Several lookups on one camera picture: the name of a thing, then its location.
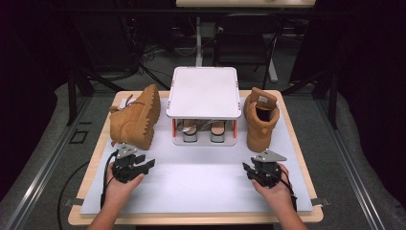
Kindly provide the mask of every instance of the white mat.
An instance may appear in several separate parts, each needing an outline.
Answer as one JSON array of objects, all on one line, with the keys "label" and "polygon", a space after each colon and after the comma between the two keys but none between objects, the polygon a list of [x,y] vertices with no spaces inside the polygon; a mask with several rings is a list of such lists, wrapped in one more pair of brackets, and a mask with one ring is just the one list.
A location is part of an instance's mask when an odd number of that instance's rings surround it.
[{"label": "white mat", "polygon": [[[161,116],[154,126],[150,150],[139,150],[148,159],[155,159],[141,185],[133,192],[123,214],[158,213],[233,213],[271,212],[263,198],[248,180],[242,162],[251,164],[256,153],[246,146],[247,125],[244,115],[237,122],[237,143],[231,147],[176,146],[171,138],[171,119],[167,117],[168,99],[161,99]],[[83,202],[80,213],[97,214],[100,210],[102,175],[108,156],[116,150],[104,149],[95,179]],[[298,211],[312,211],[310,197],[300,170],[283,115],[273,131],[270,148],[283,155],[283,164],[296,194]]]}]

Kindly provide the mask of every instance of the forearm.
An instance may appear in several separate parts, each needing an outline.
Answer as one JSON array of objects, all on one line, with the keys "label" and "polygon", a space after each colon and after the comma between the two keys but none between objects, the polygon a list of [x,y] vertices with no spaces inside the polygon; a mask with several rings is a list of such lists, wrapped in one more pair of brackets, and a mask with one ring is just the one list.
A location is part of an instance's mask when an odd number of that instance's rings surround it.
[{"label": "forearm", "polygon": [[113,229],[116,218],[119,215],[121,208],[117,205],[104,204],[98,215],[93,219],[87,229],[103,230]]},{"label": "forearm", "polygon": [[283,230],[306,230],[307,227],[302,222],[298,213],[293,208],[280,209],[276,212]]}]

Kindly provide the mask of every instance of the white lid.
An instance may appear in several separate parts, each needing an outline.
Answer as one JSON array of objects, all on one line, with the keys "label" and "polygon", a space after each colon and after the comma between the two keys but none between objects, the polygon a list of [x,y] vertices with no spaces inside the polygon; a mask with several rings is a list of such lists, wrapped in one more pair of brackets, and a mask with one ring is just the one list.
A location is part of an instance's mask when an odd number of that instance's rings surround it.
[{"label": "white lid", "polygon": [[177,119],[228,119],[241,115],[237,71],[232,67],[177,67],[167,114]]}]

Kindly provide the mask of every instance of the wooden table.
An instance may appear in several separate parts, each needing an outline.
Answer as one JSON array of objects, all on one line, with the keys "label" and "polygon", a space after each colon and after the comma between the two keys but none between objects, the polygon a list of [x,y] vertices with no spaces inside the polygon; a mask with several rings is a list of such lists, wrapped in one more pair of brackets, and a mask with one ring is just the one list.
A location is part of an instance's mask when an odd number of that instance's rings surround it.
[{"label": "wooden table", "polygon": [[[240,97],[246,97],[250,90],[241,90]],[[293,126],[290,122],[286,106],[279,91],[268,91],[277,96],[281,113],[285,119],[288,132],[291,136],[292,144],[297,155],[299,165],[304,176],[304,181],[310,195],[310,198],[316,198],[316,192],[310,179],[298,140],[296,138]],[[133,94],[134,98],[141,94],[141,91],[122,91],[117,93],[113,105],[119,105],[122,99],[128,98]],[[167,98],[169,91],[161,91],[160,97]],[[110,137],[110,120],[108,116],[101,131],[100,139],[96,145],[89,167],[80,185],[77,195],[78,199],[85,199],[86,194],[96,175],[96,170],[100,164],[104,147]],[[96,215],[81,215],[80,206],[74,205],[69,215],[69,223],[73,225],[88,225]],[[321,207],[315,206],[312,212],[299,212],[299,216],[304,222],[318,222],[323,219]],[[131,225],[196,225],[196,224],[260,224],[278,222],[277,218],[270,213],[200,213],[200,214],[139,214],[139,215],[121,215],[117,218],[116,224]]]}]

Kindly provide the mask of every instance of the gray carpet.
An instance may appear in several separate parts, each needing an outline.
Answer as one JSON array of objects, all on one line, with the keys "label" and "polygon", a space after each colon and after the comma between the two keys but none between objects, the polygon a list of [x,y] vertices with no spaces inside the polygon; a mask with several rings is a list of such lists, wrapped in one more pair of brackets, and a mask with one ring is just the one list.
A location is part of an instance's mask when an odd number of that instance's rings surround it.
[{"label": "gray carpet", "polygon": [[[283,90],[288,86],[288,78],[299,46],[300,43],[297,41],[280,39],[273,58],[279,82],[268,83],[267,89]],[[203,64],[211,65],[209,48],[205,49]],[[155,59],[145,63],[146,67],[170,76],[177,66],[193,65],[194,55],[184,57],[176,53],[169,54],[166,52],[155,53]],[[241,88],[250,88],[253,85],[260,86],[262,71],[263,69],[259,69],[257,73],[253,74],[250,67],[238,67],[237,72],[238,79],[241,80]],[[170,84],[170,77],[158,72],[154,73],[165,84]],[[147,73],[115,81],[119,86],[129,90],[142,90],[154,82]],[[66,138],[66,143],[61,144],[60,158],[56,161],[57,164],[51,177],[44,182],[46,186],[40,191],[39,198],[34,201],[32,210],[27,211],[27,218],[23,219],[22,223],[18,225],[22,226],[22,229],[58,228],[56,210],[59,193],[69,175],[90,159],[107,116],[108,107],[114,98],[114,93],[105,86],[94,82],[94,87],[97,93],[89,100],[88,106],[83,114],[80,115],[77,125],[73,127],[70,135]],[[293,96],[284,97],[316,193],[319,197],[329,198],[332,203],[323,208],[325,217],[321,222],[309,223],[307,226],[310,229],[372,229],[344,171],[340,160],[340,152],[328,129],[329,124],[323,119],[325,116],[324,111],[320,109],[317,102],[311,99],[308,94],[309,89],[311,89],[311,86],[304,88]],[[10,224],[9,221],[15,219],[13,216],[15,215],[15,210],[18,210],[21,200],[25,199],[24,195],[29,191],[36,174],[40,171],[50,154],[54,154],[55,147],[57,144],[60,144],[60,137],[66,132],[65,124],[68,121],[66,85],[59,88],[56,93],[58,94],[58,107],[52,122],[50,122],[24,171],[1,202],[0,229],[6,229],[9,226],[8,224]],[[79,101],[85,102],[86,100],[79,94]],[[406,229],[404,222],[401,222],[402,219],[395,216],[395,201],[383,188],[362,154],[356,127],[350,116],[348,106],[341,97],[339,97],[338,101],[337,115],[338,132],[345,142],[356,165],[356,169],[371,195],[373,204],[384,223],[385,229]],[[86,167],[75,174],[66,187],[62,200],[76,196],[85,170]],[[83,226],[72,226],[67,222],[70,212],[69,207],[62,206],[60,211],[63,229],[85,228]],[[243,227],[246,226],[222,226],[221,229],[245,229]],[[256,229],[266,229],[266,227],[268,226],[258,225]],[[274,228],[281,229],[278,224],[275,224]],[[117,229],[134,229],[134,226],[118,226]],[[139,226],[137,229],[160,228],[155,226]]]}]

